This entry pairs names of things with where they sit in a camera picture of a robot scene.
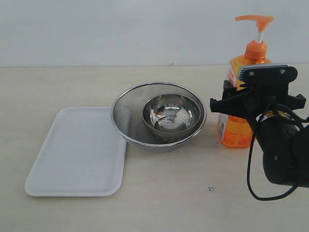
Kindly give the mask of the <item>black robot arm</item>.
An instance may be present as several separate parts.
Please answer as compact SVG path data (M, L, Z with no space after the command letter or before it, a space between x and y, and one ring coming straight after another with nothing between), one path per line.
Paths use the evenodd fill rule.
M294 113L305 106L302 95L288 94L288 83L245 84L237 90L224 81L221 100L211 99L213 113L243 118L263 151L263 168L269 182L307 188L309 186L308 119Z

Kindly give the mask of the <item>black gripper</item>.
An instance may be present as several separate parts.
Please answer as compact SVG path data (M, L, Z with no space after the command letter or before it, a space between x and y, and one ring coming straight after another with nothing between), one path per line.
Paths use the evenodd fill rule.
M282 104L292 110L303 109L306 98L288 94L288 85L245 87L237 90L224 80L221 100L210 99L210 110L244 119L252 119L271 107Z

